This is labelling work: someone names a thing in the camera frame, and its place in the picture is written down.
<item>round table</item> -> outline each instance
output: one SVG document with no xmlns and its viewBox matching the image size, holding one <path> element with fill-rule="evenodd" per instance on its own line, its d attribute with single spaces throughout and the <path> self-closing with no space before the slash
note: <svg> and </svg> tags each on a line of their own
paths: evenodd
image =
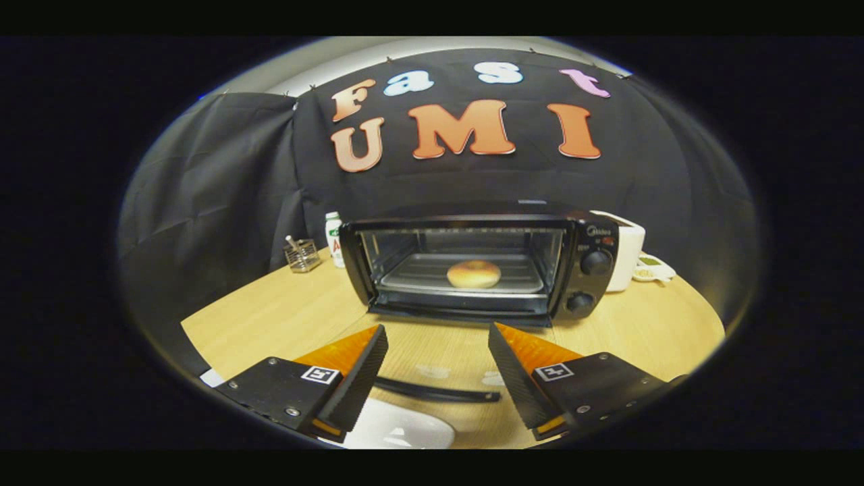
<svg viewBox="0 0 864 486">
<path fill-rule="evenodd" d="M 226 380 L 268 356 L 295 359 L 383 324 L 389 350 L 379 376 L 431 387 L 495 391 L 493 403 L 441 403 L 373 388 L 370 398 L 442 419 L 455 429 L 451 448 L 513 449 L 539 444 L 525 428 L 488 348 L 489 327 L 368 314 L 344 269 L 325 248 L 309 273 L 276 270 L 182 322 L 193 345 Z M 722 342 L 720 318 L 681 277 L 632 281 L 607 293 L 581 320 L 522 329 L 580 355 L 608 352 L 661 380 L 691 373 Z"/>
</svg>

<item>baking tray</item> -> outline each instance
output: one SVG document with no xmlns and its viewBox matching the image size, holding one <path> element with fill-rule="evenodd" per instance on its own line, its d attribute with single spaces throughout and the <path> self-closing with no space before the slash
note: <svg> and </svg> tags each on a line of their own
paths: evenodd
<svg viewBox="0 0 864 486">
<path fill-rule="evenodd" d="M 501 269 L 501 279 L 489 289 L 453 287 L 447 279 L 451 266 L 466 260 L 486 260 Z M 382 290 L 422 291 L 448 294 L 454 291 L 477 294 L 530 294 L 543 289 L 543 281 L 534 262 L 519 254 L 414 253 L 392 272 L 381 278 Z"/>
</svg>

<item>wire mesh cup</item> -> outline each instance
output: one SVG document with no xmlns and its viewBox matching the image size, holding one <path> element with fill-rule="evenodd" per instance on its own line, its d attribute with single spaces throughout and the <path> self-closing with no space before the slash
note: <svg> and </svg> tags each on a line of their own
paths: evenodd
<svg viewBox="0 0 864 486">
<path fill-rule="evenodd" d="M 318 256 L 318 249 L 315 248 L 314 240 L 298 240 L 297 248 L 287 245 L 284 247 L 285 259 L 288 260 L 288 267 L 294 273 L 310 272 L 313 268 L 321 264 L 321 257 Z"/>
</svg>

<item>bottle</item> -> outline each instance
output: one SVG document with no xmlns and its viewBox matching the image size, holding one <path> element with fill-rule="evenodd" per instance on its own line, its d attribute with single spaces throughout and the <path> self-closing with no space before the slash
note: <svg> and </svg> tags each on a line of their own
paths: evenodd
<svg viewBox="0 0 864 486">
<path fill-rule="evenodd" d="M 342 259 L 342 246 L 339 244 L 339 227 L 342 220 L 339 213 L 333 211 L 327 213 L 327 222 L 324 223 L 324 231 L 327 232 L 327 245 L 330 246 L 330 256 L 333 257 L 334 265 L 345 268 L 345 260 Z"/>
</svg>

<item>bread roll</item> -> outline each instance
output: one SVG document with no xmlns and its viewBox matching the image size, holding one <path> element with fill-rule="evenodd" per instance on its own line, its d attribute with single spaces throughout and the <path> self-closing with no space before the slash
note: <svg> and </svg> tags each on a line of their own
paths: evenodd
<svg viewBox="0 0 864 486">
<path fill-rule="evenodd" d="M 488 289 L 501 279 L 501 269 L 490 261 L 468 260 L 447 270 L 447 280 L 461 289 Z"/>
</svg>

